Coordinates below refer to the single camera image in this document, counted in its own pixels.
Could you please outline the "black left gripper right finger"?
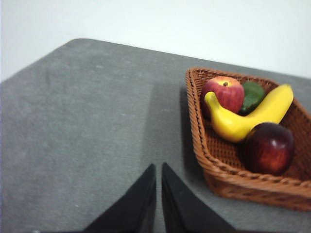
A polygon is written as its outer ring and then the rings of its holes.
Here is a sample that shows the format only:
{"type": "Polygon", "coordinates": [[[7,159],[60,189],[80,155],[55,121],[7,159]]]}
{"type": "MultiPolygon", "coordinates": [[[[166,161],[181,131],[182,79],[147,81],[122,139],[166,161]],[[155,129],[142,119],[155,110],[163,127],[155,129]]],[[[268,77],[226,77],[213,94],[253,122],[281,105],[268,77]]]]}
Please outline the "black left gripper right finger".
{"type": "Polygon", "coordinates": [[[235,228],[204,204],[173,169],[162,165],[162,209],[168,233],[232,233],[235,228]]]}

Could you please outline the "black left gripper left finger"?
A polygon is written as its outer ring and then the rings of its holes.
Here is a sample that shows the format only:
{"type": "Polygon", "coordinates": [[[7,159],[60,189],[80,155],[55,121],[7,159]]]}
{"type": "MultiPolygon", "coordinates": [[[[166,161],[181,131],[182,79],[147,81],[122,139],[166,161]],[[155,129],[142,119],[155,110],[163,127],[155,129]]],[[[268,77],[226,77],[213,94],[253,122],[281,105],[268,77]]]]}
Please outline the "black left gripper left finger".
{"type": "Polygon", "coordinates": [[[85,233],[152,233],[156,210],[156,167],[150,164],[126,193],[98,216],[85,233]]]}

